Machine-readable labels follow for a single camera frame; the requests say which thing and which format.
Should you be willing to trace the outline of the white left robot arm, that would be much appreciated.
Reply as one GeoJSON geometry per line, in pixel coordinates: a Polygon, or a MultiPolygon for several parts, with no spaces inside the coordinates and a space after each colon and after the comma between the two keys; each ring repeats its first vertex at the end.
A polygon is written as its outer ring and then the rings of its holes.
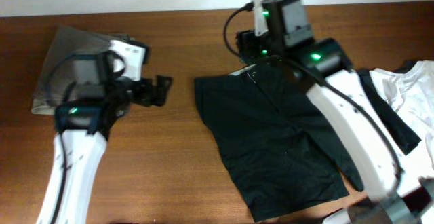
{"type": "Polygon", "coordinates": [[[112,40],[107,48],[77,50],[44,79],[54,109],[54,158],[38,223],[85,223],[92,187],[110,130],[132,104],[162,107],[172,77],[144,78],[150,47],[112,40]]]}

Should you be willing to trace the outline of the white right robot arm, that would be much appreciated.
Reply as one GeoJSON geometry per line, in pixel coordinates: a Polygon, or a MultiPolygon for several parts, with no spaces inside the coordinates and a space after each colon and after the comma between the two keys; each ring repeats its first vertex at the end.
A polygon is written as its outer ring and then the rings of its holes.
{"type": "Polygon", "coordinates": [[[315,80],[307,97],[342,141],[368,195],[328,215],[323,223],[421,223],[433,209],[433,179],[421,177],[409,192],[398,192],[405,172],[398,147],[337,41],[310,38],[287,45],[254,30],[239,31],[235,41],[246,62],[281,62],[296,70],[299,79],[315,80]]]}

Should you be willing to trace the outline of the black shorts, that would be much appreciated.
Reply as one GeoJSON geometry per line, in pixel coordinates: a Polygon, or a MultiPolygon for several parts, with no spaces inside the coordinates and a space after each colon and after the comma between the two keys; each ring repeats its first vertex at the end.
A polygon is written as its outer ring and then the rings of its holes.
{"type": "Polygon", "coordinates": [[[255,221],[290,214],[364,186],[323,114],[269,64],[198,77],[195,102],[255,221]]]}

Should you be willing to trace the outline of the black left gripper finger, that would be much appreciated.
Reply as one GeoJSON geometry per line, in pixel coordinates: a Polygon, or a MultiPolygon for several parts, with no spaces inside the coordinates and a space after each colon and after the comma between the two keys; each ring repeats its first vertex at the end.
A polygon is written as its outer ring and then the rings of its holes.
{"type": "Polygon", "coordinates": [[[154,105],[158,107],[164,106],[167,101],[167,90],[157,90],[154,95],[154,105]]]}
{"type": "Polygon", "coordinates": [[[156,85],[156,91],[158,94],[167,94],[172,87],[173,84],[173,78],[168,76],[162,76],[158,75],[157,78],[157,85],[156,85]]]}

